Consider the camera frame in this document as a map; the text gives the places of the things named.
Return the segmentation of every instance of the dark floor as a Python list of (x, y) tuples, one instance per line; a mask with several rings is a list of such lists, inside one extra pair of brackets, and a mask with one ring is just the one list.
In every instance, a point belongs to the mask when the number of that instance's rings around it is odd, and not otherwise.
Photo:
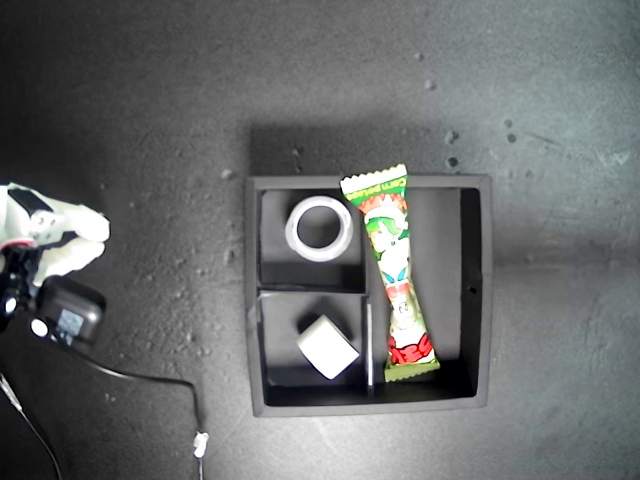
[[(110, 217), (94, 355), (203, 384), (209, 479), (640, 478), (640, 2), (4, 0), (0, 45), (0, 177)], [(398, 161), (493, 177), (488, 406), (253, 418), (243, 177)], [(0, 357), (66, 478), (195, 478), (183, 392), (25, 325)], [(0, 431), (3, 479), (54, 478)]]

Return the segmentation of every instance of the candy wrapper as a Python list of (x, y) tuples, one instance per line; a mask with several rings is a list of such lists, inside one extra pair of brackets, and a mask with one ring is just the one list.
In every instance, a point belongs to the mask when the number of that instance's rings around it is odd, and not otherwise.
[(391, 302), (387, 382), (440, 368), (411, 281), (404, 165), (344, 178), (342, 193), (364, 214), (371, 246)]

